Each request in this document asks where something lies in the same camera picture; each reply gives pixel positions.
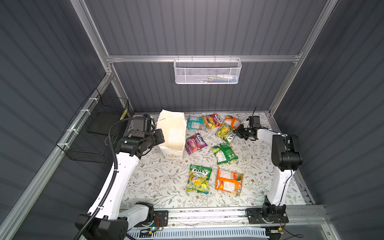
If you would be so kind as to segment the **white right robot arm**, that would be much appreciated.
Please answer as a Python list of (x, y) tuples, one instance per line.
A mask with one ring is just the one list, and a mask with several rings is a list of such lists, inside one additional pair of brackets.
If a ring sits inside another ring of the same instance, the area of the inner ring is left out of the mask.
[(271, 160), (274, 165), (274, 178), (263, 203), (261, 214), (264, 219), (284, 215), (290, 182), (303, 163), (298, 137), (278, 133), (264, 127), (249, 129), (243, 125), (235, 130), (235, 134), (244, 140), (261, 140), (272, 145)]

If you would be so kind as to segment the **yellow green candy bag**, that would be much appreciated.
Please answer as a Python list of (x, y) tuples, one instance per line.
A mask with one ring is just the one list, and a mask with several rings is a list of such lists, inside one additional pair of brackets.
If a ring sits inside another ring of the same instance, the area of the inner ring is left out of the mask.
[(231, 144), (236, 136), (235, 129), (227, 123), (224, 123), (218, 128), (216, 136), (224, 140), (227, 144)]

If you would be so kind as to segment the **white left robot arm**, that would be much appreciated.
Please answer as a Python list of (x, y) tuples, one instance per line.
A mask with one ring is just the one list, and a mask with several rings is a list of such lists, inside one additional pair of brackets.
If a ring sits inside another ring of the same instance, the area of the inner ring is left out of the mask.
[(124, 212), (120, 204), (134, 169), (144, 152), (164, 143), (161, 129), (150, 132), (132, 131), (131, 136), (119, 140), (113, 149), (114, 163), (97, 199), (85, 215), (79, 215), (75, 239), (123, 240), (127, 231), (136, 225), (151, 225), (155, 211), (153, 204), (138, 202)]

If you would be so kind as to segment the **large orange candy bag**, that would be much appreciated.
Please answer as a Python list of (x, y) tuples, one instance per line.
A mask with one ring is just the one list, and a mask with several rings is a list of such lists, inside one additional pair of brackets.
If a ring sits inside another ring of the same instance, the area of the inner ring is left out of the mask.
[(215, 189), (239, 196), (243, 189), (244, 174), (218, 169)]

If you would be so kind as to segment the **small orange candy bag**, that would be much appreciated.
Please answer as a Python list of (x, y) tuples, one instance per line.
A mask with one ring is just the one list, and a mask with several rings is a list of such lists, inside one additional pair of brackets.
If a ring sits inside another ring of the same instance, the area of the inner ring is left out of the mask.
[(225, 123), (233, 129), (237, 129), (241, 125), (241, 121), (238, 118), (229, 115), (226, 116)]

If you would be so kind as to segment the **red yellow Fox's candy bag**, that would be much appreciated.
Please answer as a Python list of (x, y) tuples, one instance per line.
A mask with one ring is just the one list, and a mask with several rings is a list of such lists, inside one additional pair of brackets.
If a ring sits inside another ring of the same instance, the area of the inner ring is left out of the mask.
[(221, 127), (224, 124), (224, 120), (217, 113), (202, 116), (202, 120), (210, 130)]

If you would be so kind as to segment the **white illustrated paper bag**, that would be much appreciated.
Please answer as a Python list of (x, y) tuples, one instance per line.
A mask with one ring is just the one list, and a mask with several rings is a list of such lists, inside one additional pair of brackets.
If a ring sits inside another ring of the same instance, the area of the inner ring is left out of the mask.
[(182, 112), (162, 110), (157, 129), (161, 129), (165, 142), (159, 148), (166, 159), (181, 160), (185, 151), (187, 121)]

